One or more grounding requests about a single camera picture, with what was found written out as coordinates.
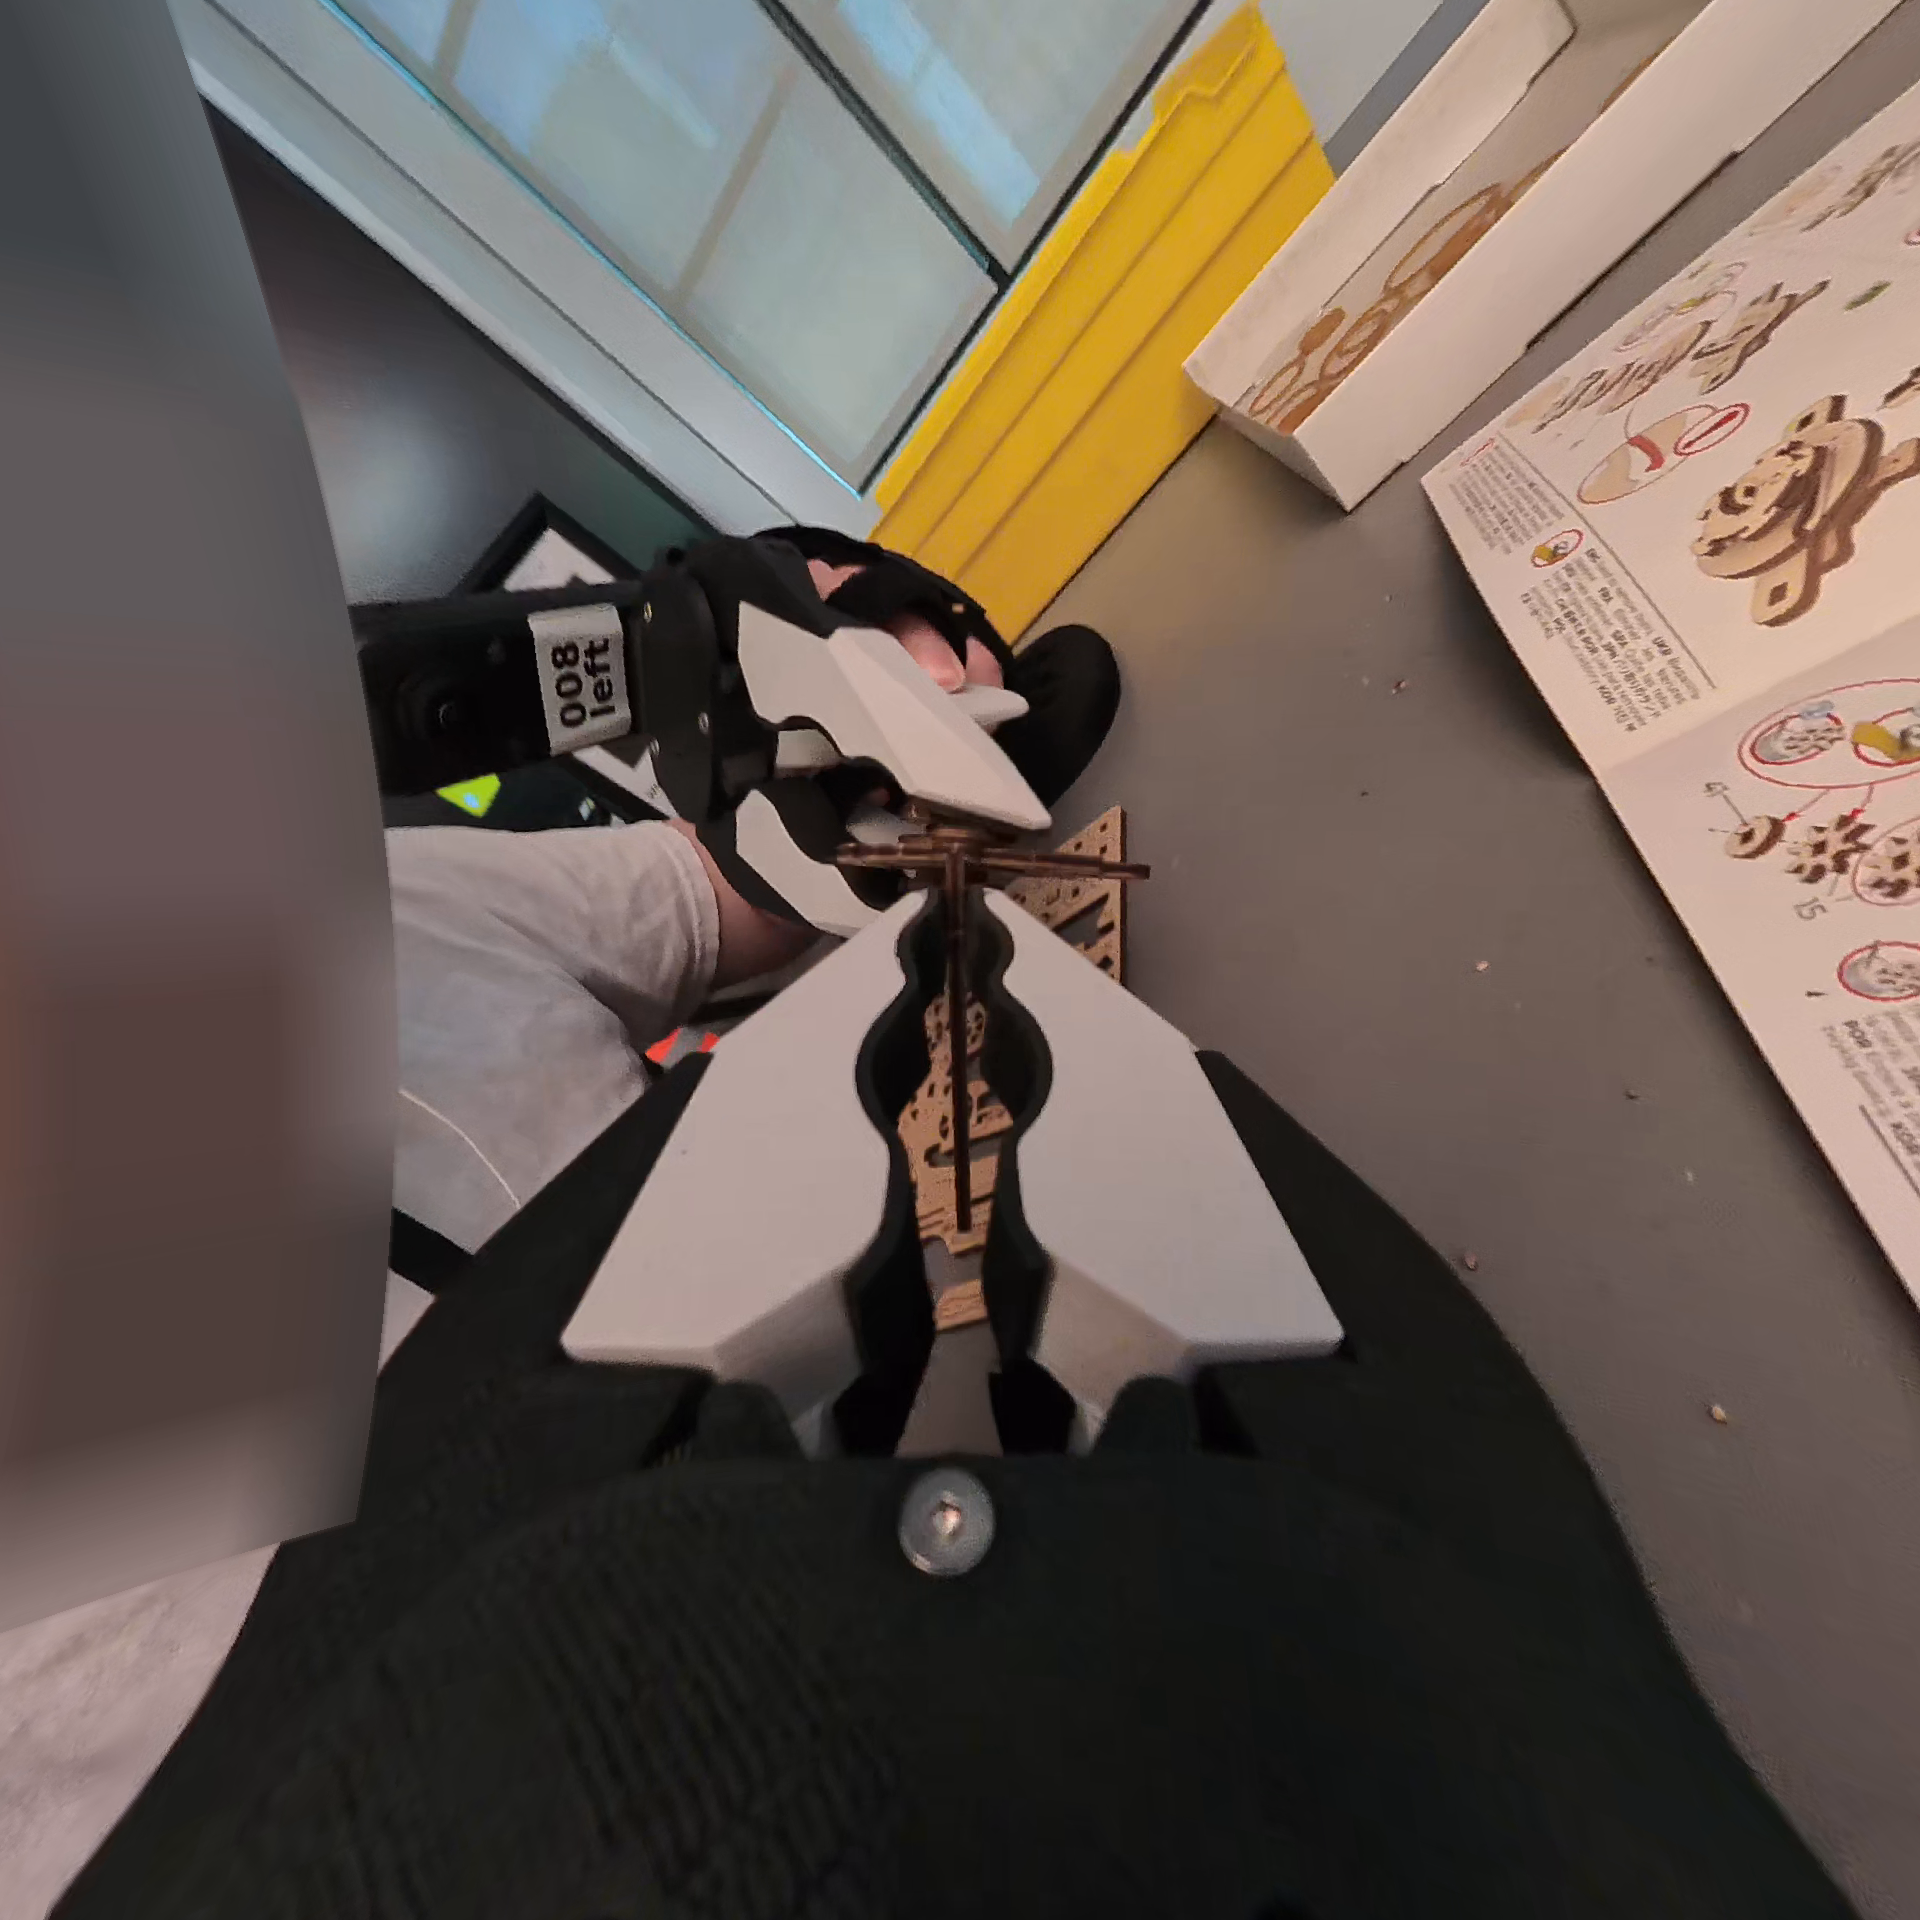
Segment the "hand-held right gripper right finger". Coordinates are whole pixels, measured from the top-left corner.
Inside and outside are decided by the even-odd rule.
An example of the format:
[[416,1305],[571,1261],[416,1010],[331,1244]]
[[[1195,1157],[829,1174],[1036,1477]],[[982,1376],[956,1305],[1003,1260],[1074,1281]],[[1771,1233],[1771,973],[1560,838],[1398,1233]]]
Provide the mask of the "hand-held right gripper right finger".
[[1002,1452],[1087,1449],[1140,1377],[1335,1354],[1338,1313],[1189,1038],[1005,894],[970,919],[1008,1116],[979,1271]]

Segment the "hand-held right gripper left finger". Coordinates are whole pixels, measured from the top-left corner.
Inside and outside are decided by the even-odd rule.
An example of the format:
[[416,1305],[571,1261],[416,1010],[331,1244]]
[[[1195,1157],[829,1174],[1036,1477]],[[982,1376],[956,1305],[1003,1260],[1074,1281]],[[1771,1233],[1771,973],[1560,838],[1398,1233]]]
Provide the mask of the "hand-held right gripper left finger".
[[807,1449],[896,1449],[932,1345],[898,1118],[943,934],[936,898],[903,896],[702,1058],[570,1358],[759,1384]]

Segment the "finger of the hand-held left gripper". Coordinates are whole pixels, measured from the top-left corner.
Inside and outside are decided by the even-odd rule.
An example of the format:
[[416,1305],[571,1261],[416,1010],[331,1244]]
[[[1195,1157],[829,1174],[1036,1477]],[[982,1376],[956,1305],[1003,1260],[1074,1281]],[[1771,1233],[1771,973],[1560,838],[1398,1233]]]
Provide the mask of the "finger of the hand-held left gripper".
[[883,767],[909,799],[1015,831],[1048,825],[995,736],[898,637],[845,625],[821,634],[746,604],[736,664],[763,725],[819,734],[842,761]]
[[842,862],[847,806],[822,774],[779,774],[731,810],[731,884],[756,910],[813,932],[860,932],[903,890],[896,871]]

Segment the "round wooden gear disc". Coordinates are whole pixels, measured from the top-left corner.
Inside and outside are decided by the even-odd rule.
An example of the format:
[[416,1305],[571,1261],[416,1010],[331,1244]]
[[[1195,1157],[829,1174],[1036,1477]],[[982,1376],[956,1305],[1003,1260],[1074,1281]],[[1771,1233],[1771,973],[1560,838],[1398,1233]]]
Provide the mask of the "round wooden gear disc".
[[1136,882],[1150,879],[1151,868],[1143,862],[1020,847],[972,825],[932,825],[909,831],[887,845],[845,840],[832,863],[860,872],[917,874],[924,882],[960,888],[1005,884],[1010,879],[1066,879],[1066,882]]

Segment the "small wooden axle stick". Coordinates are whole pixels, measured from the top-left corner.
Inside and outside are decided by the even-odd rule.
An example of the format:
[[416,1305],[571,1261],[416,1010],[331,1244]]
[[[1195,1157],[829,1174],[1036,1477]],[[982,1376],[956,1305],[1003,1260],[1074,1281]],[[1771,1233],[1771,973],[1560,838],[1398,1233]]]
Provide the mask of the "small wooden axle stick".
[[942,840],[942,860],[946,934],[943,1008],[951,1090],[951,1201],[954,1225],[957,1233],[966,1237],[974,1225],[970,1087],[970,845],[949,833]]

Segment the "laser-cut wooden parts sheet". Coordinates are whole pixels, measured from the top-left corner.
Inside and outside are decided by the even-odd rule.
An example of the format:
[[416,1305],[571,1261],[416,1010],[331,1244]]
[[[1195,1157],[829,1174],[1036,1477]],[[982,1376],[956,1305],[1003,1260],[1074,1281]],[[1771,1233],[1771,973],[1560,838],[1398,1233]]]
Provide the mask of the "laser-cut wooden parts sheet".
[[[1124,975],[1124,879],[1018,877],[1003,890],[1044,927],[1077,948],[1112,983]],[[966,1184],[970,1225],[956,1208],[954,1153],[954,1046],[943,998],[925,1012],[927,1076],[904,1104],[898,1135],[914,1180],[918,1237],[932,1298],[932,1322],[949,1332],[987,1319],[981,1261],[991,1228],[1002,1142],[1012,1118],[982,1069],[987,1016],[966,1001]]]

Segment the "person's left forearm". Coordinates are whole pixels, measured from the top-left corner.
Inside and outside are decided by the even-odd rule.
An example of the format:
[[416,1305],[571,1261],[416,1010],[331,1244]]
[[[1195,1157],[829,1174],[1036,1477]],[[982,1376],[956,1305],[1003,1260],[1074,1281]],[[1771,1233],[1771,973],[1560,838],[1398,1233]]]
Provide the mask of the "person's left forearm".
[[710,973],[710,990],[715,994],[733,992],[782,969],[790,969],[802,956],[822,946],[824,934],[821,930],[755,905],[723,874],[712,855],[698,837],[691,844],[703,865],[715,905],[717,957]]

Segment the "person's left hand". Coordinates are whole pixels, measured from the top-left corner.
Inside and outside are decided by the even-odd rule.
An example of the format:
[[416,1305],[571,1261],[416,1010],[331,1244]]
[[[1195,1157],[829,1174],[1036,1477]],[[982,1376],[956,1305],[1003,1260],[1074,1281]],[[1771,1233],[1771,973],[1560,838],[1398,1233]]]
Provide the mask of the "person's left hand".
[[982,607],[956,590],[917,591],[880,615],[904,654],[943,692],[964,688],[1010,689],[1008,642]]

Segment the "black oval cushion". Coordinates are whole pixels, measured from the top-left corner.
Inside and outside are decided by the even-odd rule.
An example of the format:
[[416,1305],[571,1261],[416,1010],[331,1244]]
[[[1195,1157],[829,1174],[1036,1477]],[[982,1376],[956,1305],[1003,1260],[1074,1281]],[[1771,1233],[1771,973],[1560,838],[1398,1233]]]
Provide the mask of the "black oval cushion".
[[1036,798],[1052,809],[1091,767],[1119,708],[1119,664],[1109,639],[1066,624],[1008,654],[1002,684],[1024,713],[999,725],[995,741]]

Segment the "yellow plastic bin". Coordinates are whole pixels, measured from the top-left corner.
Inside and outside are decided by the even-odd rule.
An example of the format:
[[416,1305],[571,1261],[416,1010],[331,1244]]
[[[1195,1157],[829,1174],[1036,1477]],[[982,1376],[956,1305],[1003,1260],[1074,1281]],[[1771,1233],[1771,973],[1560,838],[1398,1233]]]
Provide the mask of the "yellow plastic bin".
[[1208,425],[1184,362],[1335,183],[1258,4],[1154,86],[878,480],[872,537],[1020,639]]

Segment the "frosted glass window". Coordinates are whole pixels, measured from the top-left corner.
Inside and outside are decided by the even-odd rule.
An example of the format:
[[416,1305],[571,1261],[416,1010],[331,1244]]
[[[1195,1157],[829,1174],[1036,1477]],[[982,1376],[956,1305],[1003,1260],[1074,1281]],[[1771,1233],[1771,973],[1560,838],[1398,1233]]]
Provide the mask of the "frosted glass window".
[[333,9],[854,492],[878,480],[1199,10]]

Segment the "white cardboard tray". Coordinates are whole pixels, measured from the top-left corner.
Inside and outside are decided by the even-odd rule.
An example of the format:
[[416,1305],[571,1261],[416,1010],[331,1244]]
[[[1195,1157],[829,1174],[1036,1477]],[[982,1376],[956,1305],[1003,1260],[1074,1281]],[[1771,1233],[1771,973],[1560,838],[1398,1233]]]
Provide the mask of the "white cardboard tray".
[[1890,1],[1492,1],[1184,370],[1358,506]]

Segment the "illustrated instruction booklet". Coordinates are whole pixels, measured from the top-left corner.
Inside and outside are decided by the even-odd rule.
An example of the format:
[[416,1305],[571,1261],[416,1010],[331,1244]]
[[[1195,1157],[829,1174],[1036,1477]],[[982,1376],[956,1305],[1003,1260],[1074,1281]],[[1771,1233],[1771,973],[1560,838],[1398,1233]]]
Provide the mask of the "illustrated instruction booklet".
[[1918,1287],[1918,86],[1423,474]]

